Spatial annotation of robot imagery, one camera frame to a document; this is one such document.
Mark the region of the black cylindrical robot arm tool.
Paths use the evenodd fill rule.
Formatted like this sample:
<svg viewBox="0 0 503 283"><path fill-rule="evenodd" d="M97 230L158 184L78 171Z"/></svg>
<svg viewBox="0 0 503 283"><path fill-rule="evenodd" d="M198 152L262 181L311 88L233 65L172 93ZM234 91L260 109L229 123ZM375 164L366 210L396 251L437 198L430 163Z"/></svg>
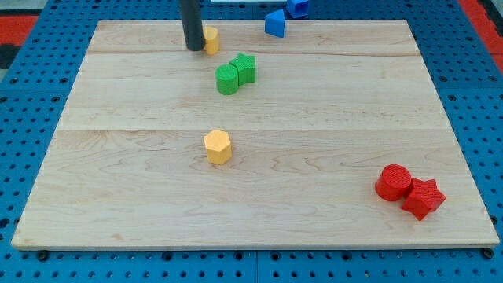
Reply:
<svg viewBox="0 0 503 283"><path fill-rule="evenodd" d="M178 6L187 49L201 51L205 46L205 40L200 2L198 0L179 0Z"/></svg>

